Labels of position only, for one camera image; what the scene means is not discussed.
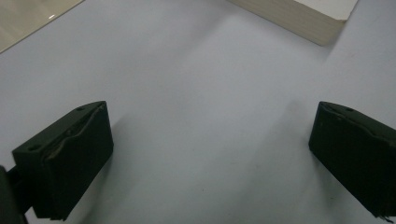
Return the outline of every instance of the screw hole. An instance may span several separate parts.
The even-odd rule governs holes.
[[[27,150],[28,150],[28,151],[36,151],[36,150],[38,150],[40,147],[41,147],[40,145],[34,145],[34,146],[31,146],[31,147],[28,147]]]

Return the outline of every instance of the white table surface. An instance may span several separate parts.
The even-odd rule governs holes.
[[[0,54],[0,164],[106,100],[114,154],[65,223],[384,223],[307,144],[319,101],[396,128],[395,11],[360,0],[323,48],[225,0],[86,0]]]

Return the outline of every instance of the white surface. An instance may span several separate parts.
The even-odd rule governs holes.
[[[347,21],[358,0],[294,0],[335,20]]]
[[[307,142],[319,101],[396,128],[395,10],[361,0],[323,48],[222,0],[87,0],[0,54],[0,164],[107,100],[113,157],[65,223],[384,223]]]

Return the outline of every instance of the white tabletop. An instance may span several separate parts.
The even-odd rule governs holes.
[[[106,100],[114,154],[65,223],[384,223],[308,139],[319,101],[396,128],[395,11],[360,0],[323,48],[225,0],[86,0],[0,54],[0,164]]]

